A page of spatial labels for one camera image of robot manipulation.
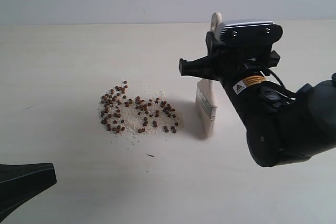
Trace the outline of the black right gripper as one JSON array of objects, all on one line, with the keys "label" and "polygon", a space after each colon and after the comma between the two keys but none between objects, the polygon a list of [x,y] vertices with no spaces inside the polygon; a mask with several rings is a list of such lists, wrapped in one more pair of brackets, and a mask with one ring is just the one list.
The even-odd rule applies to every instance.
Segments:
[{"label": "black right gripper", "polygon": [[272,74],[270,69],[280,61],[280,55],[271,46],[229,48],[216,40],[210,31],[205,41],[207,56],[193,61],[179,59],[181,76],[216,81],[252,75],[269,76]]}]

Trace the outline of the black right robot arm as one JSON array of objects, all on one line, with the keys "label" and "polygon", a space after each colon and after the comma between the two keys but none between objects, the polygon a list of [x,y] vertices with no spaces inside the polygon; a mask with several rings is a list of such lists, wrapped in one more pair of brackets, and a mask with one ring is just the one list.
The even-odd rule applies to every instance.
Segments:
[{"label": "black right robot arm", "polygon": [[246,128],[247,145],[262,167],[300,163],[335,148],[335,77],[296,92],[266,80],[280,59],[272,45],[281,32],[206,35],[208,54],[181,59],[182,76],[221,83]]}]

